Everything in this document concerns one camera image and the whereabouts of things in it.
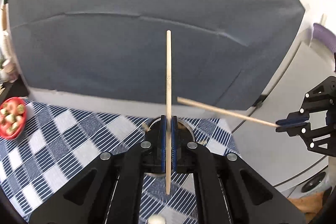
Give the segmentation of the white ceramic spoon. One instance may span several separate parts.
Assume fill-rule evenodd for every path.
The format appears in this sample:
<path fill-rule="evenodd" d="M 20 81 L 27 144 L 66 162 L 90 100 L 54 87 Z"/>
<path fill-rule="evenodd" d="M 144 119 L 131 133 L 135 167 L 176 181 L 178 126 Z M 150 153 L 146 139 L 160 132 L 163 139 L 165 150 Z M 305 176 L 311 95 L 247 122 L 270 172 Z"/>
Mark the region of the white ceramic spoon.
<path fill-rule="evenodd" d="M 154 214 L 147 219 L 147 224 L 166 224 L 166 220 L 163 216 Z"/>

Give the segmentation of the black utensil holder cup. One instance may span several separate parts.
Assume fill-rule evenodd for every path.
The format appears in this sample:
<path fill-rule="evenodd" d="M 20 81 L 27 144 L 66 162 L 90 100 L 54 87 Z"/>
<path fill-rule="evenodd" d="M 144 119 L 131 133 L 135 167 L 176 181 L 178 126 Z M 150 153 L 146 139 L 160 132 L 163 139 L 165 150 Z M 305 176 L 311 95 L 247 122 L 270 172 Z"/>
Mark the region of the black utensil holder cup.
<path fill-rule="evenodd" d="M 172 127 L 172 158 L 171 171 L 191 173 L 194 169 L 193 157 L 187 150 L 187 143 L 194 142 L 191 127 L 181 119 L 173 117 Z M 145 157 L 145 170 L 149 176 L 163 177 L 166 175 L 166 117 L 152 120 L 145 130 L 145 141 L 151 143 L 152 152 Z"/>

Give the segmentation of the red fruit bowl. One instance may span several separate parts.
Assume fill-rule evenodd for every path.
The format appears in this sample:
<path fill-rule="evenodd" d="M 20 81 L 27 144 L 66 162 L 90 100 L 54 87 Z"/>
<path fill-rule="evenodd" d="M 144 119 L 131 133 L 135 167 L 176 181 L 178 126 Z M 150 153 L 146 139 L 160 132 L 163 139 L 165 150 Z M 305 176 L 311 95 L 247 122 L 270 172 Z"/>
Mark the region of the red fruit bowl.
<path fill-rule="evenodd" d="M 27 107 L 19 97 L 12 97 L 1 104 L 1 138 L 13 140 L 17 138 L 27 121 Z"/>

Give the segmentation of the blue patterned tablecloth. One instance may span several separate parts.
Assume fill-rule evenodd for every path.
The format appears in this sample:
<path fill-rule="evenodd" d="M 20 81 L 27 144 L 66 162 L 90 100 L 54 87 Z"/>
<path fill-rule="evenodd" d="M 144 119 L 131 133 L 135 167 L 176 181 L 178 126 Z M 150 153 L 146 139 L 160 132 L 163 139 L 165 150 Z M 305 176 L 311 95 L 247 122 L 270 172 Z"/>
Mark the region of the blue patterned tablecloth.
<path fill-rule="evenodd" d="M 100 153 L 126 152 L 143 141 L 154 118 L 95 113 L 24 100 L 27 121 L 15 139 L 1 138 L 1 188 L 28 222 L 33 211 Z M 196 142 L 211 152 L 239 155 L 224 119 L 182 118 Z M 166 223 L 198 223 L 192 174 L 172 175 L 170 196 L 163 178 L 145 175 L 138 223 L 154 214 Z"/>

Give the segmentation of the grey backdrop cloth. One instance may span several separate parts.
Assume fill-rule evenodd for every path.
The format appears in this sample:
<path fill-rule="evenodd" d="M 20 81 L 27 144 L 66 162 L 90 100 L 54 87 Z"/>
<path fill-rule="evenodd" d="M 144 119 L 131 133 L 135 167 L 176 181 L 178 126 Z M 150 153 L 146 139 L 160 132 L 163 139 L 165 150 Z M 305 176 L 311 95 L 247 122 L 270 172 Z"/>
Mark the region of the grey backdrop cloth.
<path fill-rule="evenodd" d="M 304 13 L 299 0 L 9 0 L 33 88 L 163 103 L 171 31 L 173 96 L 236 110 L 265 89 Z"/>

